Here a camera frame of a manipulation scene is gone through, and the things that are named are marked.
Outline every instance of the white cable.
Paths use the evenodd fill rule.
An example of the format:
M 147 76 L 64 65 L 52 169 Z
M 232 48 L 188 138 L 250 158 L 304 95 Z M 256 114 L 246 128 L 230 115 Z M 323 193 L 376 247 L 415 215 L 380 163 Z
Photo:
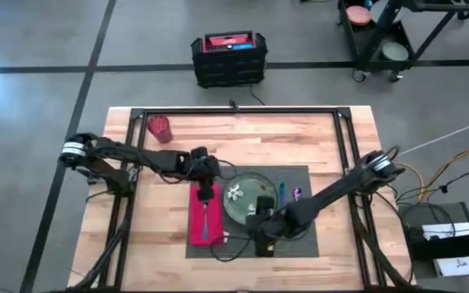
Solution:
M 408 153 L 411 152 L 411 151 L 415 151 L 415 150 L 420 149 L 421 147 L 425 147 L 425 146 L 427 146 L 427 145 L 431 145 L 431 144 L 433 144 L 434 142 L 439 142 L 441 139 L 449 138 L 449 137 L 451 137 L 451 136 L 453 136 L 453 135 L 455 135 L 455 134 L 457 134 L 457 133 L 461 133 L 462 131 L 468 130 L 468 129 L 469 129 L 469 126 L 467 126 L 467 127 L 465 127 L 465 128 L 462 128 L 462 129 L 459 129 L 459 130 L 455 130 L 455 131 L 453 131 L 452 133 L 448 133 L 448 134 L 446 134 L 446 135 L 441 136 L 440 138 L 433 139 L 433 140 L 431 140 L 430 142 L 425 142 L 425 143 L 420 144 L 420 145 L 418 145 L 418 146 L 414 146 L 414 147 L 412 147 L 412 148 L 409 149 L 409 150 L 403 151 L 403 152 L 402 152 L 401 154 L 399 154 L 397 157 L 400 157 L 400 156 L 402 156 L 402 155 L 406 155 L 406 154 L 408 154 Z

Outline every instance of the black metal frame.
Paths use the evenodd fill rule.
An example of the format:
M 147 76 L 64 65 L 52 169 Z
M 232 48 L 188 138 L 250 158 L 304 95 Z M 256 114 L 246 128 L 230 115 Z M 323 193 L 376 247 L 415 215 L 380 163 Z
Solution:
M 214 114 L 234 114 L 234 109 L 231 107 L 182 107 L 182 108 L 132 108 L 130 111 L 129 116 L 129 124 L 128 130 L 126 133 L 125 143 L 130 145 L 133 142 L 134 137 L 134 127 L 138 120 L 141 121 L 141 125 L 145 125 L 147 123 L 147 118 L 149 115 L 196 115 L 196 114 L 204 114 L 204 115 L 214 115 Z M 331 114 L 334 119 L 334 126 L 335 126 L 335 133 L 336 133 L 336 141 L 338 144 L 338 148 L 340 151 L 340 159 L 341 159 L 341 167 L 343 169 L 343 173 L 345 174 L 349 169 L 349 162 L 346 152 L 346 147 L 344 143 L 344 134 L 341 127 L 341 120 L 345 121 L 345 124 L 348 128 L 348 139 L 350 141 L 352 153 L 353 153 L 353 160 L 356 162 L 359 159 L 359 150 L 357 146 L 357 139 L 356 134 L 353 127 L 352 121 L 352 114 L 350 108 L 348 107 L 240 107 L 236 111 L 237 114 L 276 114 L 276 113 L 296 113 L 296 114 L 306 114 L 306 113 L 316 113 L 316 114 Z M 140 127 L 140 132 L 138 136 L 137 146 L 143 147 L 146 137 L 146 127 Z M 126 169 L 126 163 L 121 164 L 121 169 Z M 133 219 L 133 211 L 134 211 L 134 201 L 136 196 L 136 187 L 138 183 L 138 174 L 140 173 L 140 166 L 135 166 L 137 168 L 137 175 L 134 177 L 134 192 L 132 195 L 127 199 L 126 204 L 126 212 L 124 216 L 124 220 L 121 223 L 121 227 L 117 229 L 118 225 L 118 216 L 119 211 L 121 209 L 121 198 L 115 197 L 112 206 L 112 212 L 110 216 L 110 223 L 108 226 L 107 232 L 107 241 L 106 241 L 106 248 L 97 260 L 96 265 L 94 266 L 95 269 L 100 271 L 99 274 L 99 281 L 98 287 L 99 288 L 114 288 L 120 291 L 122 280 L 124 277 L 124 268 L 125 268 L 125 261 L 126 261 L 126 252 L 128 249 L 128 241 L 129 241 L 129 231 L 131 228 L 131 221 Z M 351 215 L 357 215 L 357 204 L 356 204 L 356 195 L 349 195 L 348 196 L 348 204 Z M 372 216 L 372 211 L 370 209 L 370 204 L 367 198 L 362 199 L 363 202 L 363 211 L 366 218 L 366 225 L 368 226 L 370 236 L 377 241 L 377 235 L 375 233 L 374 227 L 374 219 Z M 351 216 L 353 220 L 353 230 L 354 230 L 354 237 L 356 241 L 356 249 L 357 249 L 357 256 L 359 261 L 359 266 L 361 270 L 362 276 L 362 283 L 363 286 L 369 286 L 371 284 L 370 280 L 370 273 L 367 266 L 367 259 L 365 254 L 365 248 L 363 245 L 363 240 L 359 236 L 358 232 L 355 228 L 354 221 L 360 221 L 359 216 Z M 38 234 L 37 238 L 46 237 L 47 234 Z M 116 273 L 115 278 L 113 280 L 113 285 L 108 285 L 108 274 L 109 274 L 109 265 L 110 265 L 110 258 L 111 254 L 113 253 L 114 249 L 121 244 L 121 248 L 119 250 L 119 257 L 116 266 Z M 38 260 L 30 260 L 33 263 L 40 263 L 41 257 Z M 384 271 L 381 268 L 379 262 L 374 258 L 375 262 L 375 269 L 378 276 L 378 283 L 380 286 L 386 286 L 385 278 L 384 278 Z M 24 285 L 27 288 L 33 288 L 33 280 L 30 283 L 30 280 L 24 279 Z
M 433 40 L 437 35 L 442 31 L 442 29 L 449 23 L 449 21 L 454 17 L 456 13 L 468 13 L 469 6 L 467 8 L 462 8 L 459 6 L 448 7 L 450 10 L 445 8 L 436 8 L 436 7 L 409 7 L 413 12 L 420 11 L 447 11 L 448 13 L 443 17 L 439 24 L 432 30 L 428 37 L 424 40 L 422 45 L 414 52 L 410 40 L 406 35 L 406 31 L 401 22 L 394 24 L 396 18 L 396 11 L 401 7 L 406 7 L 403 0 L 390 0 L 385 7 L 383 13 L 379 17 L 377 24 L 368 24 L 365 28 L 360 28 L 357 26 L 352 26 L 348 20 L 346 8 L 348 6 L 356 5 L 355 0 L 338 0 L 338 11 L 340 12 L 340 23 L 344 26 L 345 36 L 347 38 L 347 43 L 350 49 L 351 56 L 355 62 L 355 70 L 359 72 L 373 72 L 378 70 L 392 70 L 392 74 L 397 76 L 401 71 L 408 70 L 413 66 L 420 66 L 424 61 L 418 62 L 419 57 L 423 52 L 430 46 Z M 371 31 L 372 27 L 375 27 L 373 33 L 371 34 L 369 41 L 366 45 L 360 48 L 357 44 L 355 33 L 360 31 Z M 390 61 L 382 60 L 378 58 L 378 49 L 381 44 L 381 41 L 390 34 L 393 36 L 397 42 L 401 43 L 408 51 L 409 58 L 406 61 Z M 469 60 L 450 60 L 451 63 L 456 63 L 457 65 L 469 65 Z

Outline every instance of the red cup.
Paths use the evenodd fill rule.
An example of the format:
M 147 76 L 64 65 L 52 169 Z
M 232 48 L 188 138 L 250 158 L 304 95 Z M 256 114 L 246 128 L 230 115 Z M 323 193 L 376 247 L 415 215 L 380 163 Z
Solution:
M 173 140 L 171 128 L 169 127 L 169 119 L 166 116 L 153 116 L 147 121 L 147 130 L 160 143 L 168 143 Z

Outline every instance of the metal cart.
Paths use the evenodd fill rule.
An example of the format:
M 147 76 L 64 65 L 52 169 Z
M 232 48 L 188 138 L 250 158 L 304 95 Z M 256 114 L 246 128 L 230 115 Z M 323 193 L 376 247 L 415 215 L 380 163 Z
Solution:
M 458 14 L 460 20 L 469 18 L 469 0 L 389 0 L 376 24 L 371 21 L 365 26 L 351 25 L 346 12 L 347 8 L 355 5 L 362 6 L 363 2 L 363 0 L 338 0 L 338 11 L 340 12 L 338 25 L 344 26 L 350 53 L 355 62 L 352 76 L 357 82 L 363 82 L 370 72 L 379 70 L 390 70 L 388 80 L 391 82 L 399 81 L 402 78 L 400 72 L 415 65 L 419 57 L 455 14 Z M 397 12 L 402 7 L 406 7 L 412 12 L 448 12 L 415 52 L 406 36 L 402 22 L 394 23 Z M 380 58 L 379 49 L 386 37 L 407 49 L 409 58 L 406 61 L 391 61 Z

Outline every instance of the purple object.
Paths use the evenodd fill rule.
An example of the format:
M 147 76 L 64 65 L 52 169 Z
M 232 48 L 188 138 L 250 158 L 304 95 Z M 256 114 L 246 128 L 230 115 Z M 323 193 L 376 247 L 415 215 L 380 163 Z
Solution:
M 298 199 L 300 199 L 300 197 L 301 197 L 301 188 L 300 187 L 295 188 L 292 191 L 292 195 L 294 196 L 294 200 L 298 201 Z

